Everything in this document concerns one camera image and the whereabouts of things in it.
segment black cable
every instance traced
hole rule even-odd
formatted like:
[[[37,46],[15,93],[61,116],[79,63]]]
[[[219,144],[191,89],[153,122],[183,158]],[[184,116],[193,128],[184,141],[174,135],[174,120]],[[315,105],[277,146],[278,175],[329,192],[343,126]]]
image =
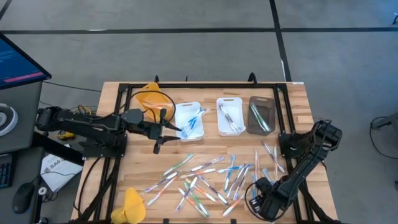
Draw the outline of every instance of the black cable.
[[[84,179],[84,181],[83,181],[83,184],[81,185],[80,194],[79,194],[79,201],[78,201],[78,204],[77,204],[77,212],[80,213],[80,214],[81,214],[81,212],[80,212],[80,206],[81,206],[81,198],[82,198],[82,196],[83,196],[83,189],[85,188],[85,185],[86,185],[88,176],[90,175],[90,173],[91,173],[91,171],[93,170],[95,164],[96,164],[99,160],[100,160],[100,157],[97,158],[97,159],[94,161],[93,165],[91,165],[91,167],[88,169],[87,175],[86,175],[86,177],[85,177],[85,179]]]
[[[331,121],[329,121],[328,124],[326,125],[325,133],[323,134],[322,141],[321,141],[321,143],[320,143],[320,145],[319,145],[318,153],[317,153],[316,156],[311,160],[310,164],[313,163],[313,162],[315,161],[315,159],[316,159],[316,158],[319,156],[319,154],[321,153],[321,150],[322,150],[322,147],[323,147],[323,143],[325,142],[326,134],[327,134],[327,132],[328,132],[328,128],[329,128],[330,123],[331,123]],[[294,182],[293,186],[295,186],[299,180],[300,180],[300,179],[298,178],[298,179]],[[266,220],[266,219],[264,219],[264,218],[262,218],[262,217],[259,217],[256,213],[254,213],[254,212],[251,210],[251,207],[248,205],[248,200],[247,200],[247,198],[246,198],[246,195],[248,194],[248,190],[250,189],[250,187],[253,186],[254,184],[255,184],[255,183],[251,183],[251,184],[248,186],[248,188],[246,189],[245,193],[244,193],[244,201],[245,201],[246,206],[248,207],[249,211],[250,211],[256,218],[258,218],[258,219],[260,219],[260,220],[262,220],[262,221],[274,222],[274,221],[280,219],[280,218],[285,214],[285,212],[287,211],[288,208],[286,208],[278,217],[276,217],[276,218],[274,218],[274,219],[272,219],[272,220]],[[293,190],[290,191],[290,193],[289,193],[287,205],[288,205],[288,204],[290,203],[290,201],[293,199],[293,198],[292,198],[292,194],[293,194]]]
[[[380,153],[380,155],[385,156],[385,157],[390,158],[390,159],[398,159],[398,157],[392,157],[392,156],[387,156],[387,155],[385,155],[385,154],[382,153],[382,152],[376,147],[376,145],[374,144],[374,141],[373,141],[373,138],[372,138],[372,126],[373,126],[373,123],[375,122],[375,120],[380,119],[380,118],[386,118],[386,117],[385,117],[385,116],[380,116],[380,117],[374,118],[374,119],[372,120],[371,125],[370,125],[370,128],[369,128],[369,137],[371,138],[372,145],[373,145],[373,147],[375,148],[375,150],[376,150],[378,153]]]
[[[77,216],[79,217],[81,215],[81,212],[79,211],[79,209],[76,208],[76,205],[74,202],[72,204],[73,204],[73,208],[76,209],[76,211],[77,211]]]
[[[91,105],[91,106],[86,106],[86,105],[83,105],[84,107],[87,107],[87,108],[97,108],[98,106],[95,106],[95,105]],[[70,108],[69,110],[73,110],[73,109],[77,109],[78,108],[78,106],[75,106],[75,107],[72,107],[72,108]]]
[[[54,193],[51,193],[49,197],[47,197],[47,195],[44,195],[44,200],[42,201],[42,203],[47,203],[47,202],[53,202],[57,199],[58,197],[58,192],[55,193],[55,197],[52,198],[54,195]]]
[[[31,181],[31,183],[33,183],[33,181],[35,181],[37,178],[41,177],[43,174],[50,174],[50,173],[59,174],[59,175],[62,175],[62,176],[64,176],[64,177],[69,176],[69,175],[77,175],[77,174],[78,174],[78,173],[77,173],[77,174],[61,174],[61,173],[55,172],[55,171],[48,171],[48,172],[44,172],[44,173],[42,173],[42,174],[36,176],[36,177]]]
[[[152,112],[152,115],[154,116],[154,122],[156,123],[156,115],[155,115],[155,111],[154,111],[154,110],[152,110],[151,108],[148,108],[148,109],[144,110],[142,113],[146,113],[147,111],[150,111],[150,112]]]
[[[167,122],[170,122],[173,118],[174,118],[174,115],[175,115],[175,103],[174,103],[174,100],[173,99],[171,99],[171,97],[169,97],[169,95],[167,95],[166,93],[163,93],[163,92],[161,92],[161,91],[157,91],[157,90],[145,90],[145,91],[138,91],[138,92],[135,92],[135,93],[133,93],[130,97],[129,97],[129,99],[128,100],[126,100],[126,102],[128,102],[128,101],[131,101],[131,99],[134,97],[134,96],[136,96],[137,94],[140,94],[140,93],[159,93],[159,94],[162,94],[162,95],[164,95],[164,96],[166,96],[171,102],[172,102],[172,104],[173,104],[173,115],[172,115],[172,117],[167,121]],[[124,103],[123,105],[121,105],[120,107],[119,107],[119,109],[118,110],[116,110],[116,111],[119,111],[119,110],[121,110],[121,109],[123,109],[124,107],[126,106],[126,103]],[[105,118],[108,118],[108,117],[110,117],[110,116],[112,116],[114,113],[110,113],[110,114],[108,114],[108,115],[106,115],[106,116],[102,116],[102,117],[98,117],[98,118],[91,118],[91,117],[89,117],[89,116],[87,116],[87,115],[83,115],[83,113],[79,110],[79,113],[84,117],[84,118],[86,118],[86,119],[88,119],[88,120],[90,120],[90,121],[98,121],[98,120],[101,120],[101,119],[105,119]]]
[[[53,106],[53,105],[51,105],[50,103],[44,103],[42,100],[39,100],[39,102],[42,103],[42,104],[44,104],[44,105],[47,105],[47,106]]]
[[[75,86],[61,85],[61,84],[58,84],[58,83],[52,83],[52,82],[47,82],[47,81],[43,81],[43,82],[47,83],[47,84],[51,84],[51,85],[62,86],[62,87],[66,87],[66,88],[73,88],[73,89],[76,89],[76,90],[86,90],[86,91],[93,91],[93,92],[101,93],[101,90],[92,90],[92,89],[89,89],[89,88],[80,88],[80,87],[75,87]]]

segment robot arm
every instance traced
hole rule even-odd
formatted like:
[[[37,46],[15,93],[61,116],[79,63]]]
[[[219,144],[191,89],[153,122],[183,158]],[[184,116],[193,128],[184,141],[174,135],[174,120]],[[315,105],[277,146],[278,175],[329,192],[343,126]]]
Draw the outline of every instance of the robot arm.
[[[166,110],[160,111],[160,122],[144,121],[144,113],[140,109],[127,110],[121,115],[110,114],[104,117],[74,113],[56,106],[39,109],[36,127],[41,131],[64,130],[88,138],[82,144],[85,157],[122,157],[126,149],[126,131],[147,136],[155,140],[154,153],[160,151],[159,144],[177,140],[178,137],[162,136],[163,127],[180,131],[164,116]]]
[[[278,219],[279,210],[286,211],[296,198],[299,185],[319,162],[326,158],[329,151],[338,147],[341,135],[340,129],[326,121],[315,123],[312,130],[306,134],[281,135],[279,141],[282,154],[286,158],[300,159],[300,162],[289,175],[283,176],[274,185],[265,177],[260,178],[256,182],[256,187],[261,191],[261,195],[250,200],[252,210],[267,221],[273,222]],[[317,215],[322,216],[319,217],[322,218],[321,221],[334,221],[322,213],[308,191],[305,190],[304,193]]]

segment yellow object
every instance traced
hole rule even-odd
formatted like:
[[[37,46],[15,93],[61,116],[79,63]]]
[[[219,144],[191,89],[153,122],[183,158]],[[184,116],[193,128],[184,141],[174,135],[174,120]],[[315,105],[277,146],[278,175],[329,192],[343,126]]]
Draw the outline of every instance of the yellow object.
[[[160,91],[160,88],[157,83],[150,83],[144,87],[142,87],[139,91]],[[146,111],[147,116],[153,121],[159,121],[160,119],[160,110],[165,108],[167,110],[165,119],[170,120],[173,115],[173,104],[172,102],[163,94],[156,92],[149,93],[139,93],[136,96],[137,101],[143,107],[144,111]],[[156,119],[154,119],[153,113],[150,111],[153,110],[155,113]]]
[[[115,224],[137,224],[143,221],[146,210],[142,201],[142,197],[134,188],[128,188],[124,194],[124,206],[115,209],[111,214],[112,222]]]
[[[68,140],[68,139],[74,139],[76,136],[75,136],[75,134],[73,134],[73,133],[70,133],[69,131],[67,131],[67,132],[60,132],[60,133],[58,133],[58,139],[59,140]]]

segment computer monitor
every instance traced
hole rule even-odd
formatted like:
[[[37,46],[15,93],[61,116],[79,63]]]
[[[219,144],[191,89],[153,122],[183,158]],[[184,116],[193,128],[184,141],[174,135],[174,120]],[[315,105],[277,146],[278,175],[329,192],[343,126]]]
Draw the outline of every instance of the computer monitor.
[[[0,32],[0,90],[50,78],[49,72]]]

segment white tape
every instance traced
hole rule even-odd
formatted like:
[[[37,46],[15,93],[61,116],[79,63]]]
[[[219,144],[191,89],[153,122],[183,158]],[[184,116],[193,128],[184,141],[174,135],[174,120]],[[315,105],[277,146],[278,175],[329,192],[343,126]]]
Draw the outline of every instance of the white tape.
[[[45,195],[45,194],[47,194],[47,188],[41,187],[41,188],[39,189],[39,195],[43,196],[43,195]]]

